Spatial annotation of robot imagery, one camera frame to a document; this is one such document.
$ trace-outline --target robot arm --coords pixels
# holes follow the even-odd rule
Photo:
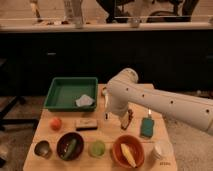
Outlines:
[[[107,83],[109,99],[106,111],[122,117],[129,109],[128,103],[132,102],[172,116],[213,135],[212,100],[146,89],[137,82],[137,73],[130,68],[122,70],[109,80]]]

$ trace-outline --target black chair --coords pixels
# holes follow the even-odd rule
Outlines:
[[[124,12],[124,5],[134,0],[96,0],[96,2],[109,14],[106,18],[106,23],[113,23],[114,21],[118,23],[126,23],[128,12]]]
[[[182,0],[169,0],[173,4],[173,11],[155,11],[147,19],[147,23],[156,22],[189,22],[191,15],[199,0],[185,0],[182,7],[182,14],[178,14],[179,4]]]
[[[6,84],[7,76],[2,70],[3,66],[5,65],[7,59],[0,58],[0,81],[1,85]],[[10,112],[10,110],[15,106],[15,104],[19,102],[20,104],[26,103],[25,99],[17,93],[17,96],[14,97],[1,111],[0,111],[0,130],[4,131],[5,127],[3,125],[12,125],[12,124],[33,124],[34,128],[38,125],[37,119],[4,119],[4,117]]]

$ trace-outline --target green tray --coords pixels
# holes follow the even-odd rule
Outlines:
[[[96,77],[56,77],[52,80],[44,108],[50,111],[94,111],[97,106]],[[86,94],[95,102],[91,106],[76,106],[76,99]]]

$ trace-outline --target white container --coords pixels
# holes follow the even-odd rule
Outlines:
[[[172,156],[174,150],[172,144],[166,140],[158,140],[154,144],[153,155],[156,159],[164,159],[166,157]]]
[[[65,20],[73,22],[76,28],[83,27],[81,0],[64,0]]]

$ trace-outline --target chair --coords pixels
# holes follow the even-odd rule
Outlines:
[[[5,84],[6,82],[6,76],[2,70],[3,66],[5,65],[7,59],[0,58],[0,79],[1,82]],[[5,127],[3,125],[12,125],[12,124],[27,124],[31,123],[33,124],[34,128],[38,125],[37,119],[4,119],[6,114],[15,106],[15,104],[19,102],[20,104],[24,104],[26,101],[23,97],[21,97],[19,94],[17,94],[16,97],[13,98],[1,111],[0,111],[0,130],[4,131]]]
[[[191,15],[199,0],[185,0],[182,7],[182,15],[178,14],[179,4],[182,0],[169,0],[174,5],[173,11],[155,11],[147,19],[147,23],[155,22],[189,22]]]
[[[134,2],[134,0],[116,0],[116,6],[121,6],[121,11],[124,13],[124,6],[130,2]]]

